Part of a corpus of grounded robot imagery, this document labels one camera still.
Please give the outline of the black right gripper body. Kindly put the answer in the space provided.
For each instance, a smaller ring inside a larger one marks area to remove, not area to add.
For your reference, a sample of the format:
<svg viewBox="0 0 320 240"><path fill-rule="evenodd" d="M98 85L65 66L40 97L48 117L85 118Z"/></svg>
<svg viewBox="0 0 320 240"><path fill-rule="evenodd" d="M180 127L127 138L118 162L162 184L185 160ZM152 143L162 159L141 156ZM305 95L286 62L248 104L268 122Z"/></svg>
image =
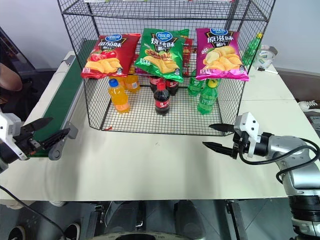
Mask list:
<svg viewBox="0 0 320 240"><path fill-rule="evenodd" d="M241 133L235 132L233 135L233 147L231 157L233 159L237 159L239 153L248 153L250 141L249 141L249 134L245 131Z"/></svg>

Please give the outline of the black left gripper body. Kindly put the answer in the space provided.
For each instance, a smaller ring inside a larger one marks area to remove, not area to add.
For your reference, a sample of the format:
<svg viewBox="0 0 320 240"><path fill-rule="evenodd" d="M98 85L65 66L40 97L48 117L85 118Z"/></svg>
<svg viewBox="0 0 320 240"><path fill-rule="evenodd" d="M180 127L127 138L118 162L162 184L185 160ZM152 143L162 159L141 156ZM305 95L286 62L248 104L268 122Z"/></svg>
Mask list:
<svg viewBox="0 0 320 240"><path fill-rule="evenodd" d="M13 139L15 140L14 143L26 156L34 155L42 149L42 145L38 141L34 140L34 134L32 132L14 136Z"/></svg>

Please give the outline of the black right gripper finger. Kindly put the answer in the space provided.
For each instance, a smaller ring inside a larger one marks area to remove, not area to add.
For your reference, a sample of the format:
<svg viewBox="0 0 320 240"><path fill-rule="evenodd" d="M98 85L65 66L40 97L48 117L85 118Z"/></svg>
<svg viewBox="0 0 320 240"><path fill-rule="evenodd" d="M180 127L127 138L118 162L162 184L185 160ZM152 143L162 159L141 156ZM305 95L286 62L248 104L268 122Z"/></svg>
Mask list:
<svg viewBox="0 0 320 240"><path fill-rule="evenodd" d="M202 142L203 145L205 145L207 148L213 150L216 153L223 154L226 156L232 156L233 154L233 149L230 147L225 147L220 143L216 142Z"/></svg>
<svg viewBox="0 0 320 240"><path fill-rule="evenodd" d="M215 123L209 125L211 129L214 129L219 132L234 132L234 125L232 124L226 124L226 123Z"/></svg>

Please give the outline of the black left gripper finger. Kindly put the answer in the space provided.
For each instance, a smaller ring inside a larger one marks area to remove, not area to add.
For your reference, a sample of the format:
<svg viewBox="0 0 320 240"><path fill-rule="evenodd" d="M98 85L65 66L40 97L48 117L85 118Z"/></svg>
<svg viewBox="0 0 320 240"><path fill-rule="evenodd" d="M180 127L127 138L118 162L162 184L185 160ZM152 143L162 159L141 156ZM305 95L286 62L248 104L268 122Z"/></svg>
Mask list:
<svg viewBox="0 0 320 240"><path fill-rule="evenodd" d="M70 132L70 128L60 129L59 131L55 132L45 140L42 140L40 142L40 145L43 150L49 150L54 145L62 141Z"/></svg>
<svg viewBox="0 0 320 240"><path fill-rule="evenodd" d="M21 127L20 134L24 135L24 134L36 132L36 131L46 127L52 120L53 120L52 117L42 117L42 118L39 118L35 121L32 121L32 122Z"/></svg>

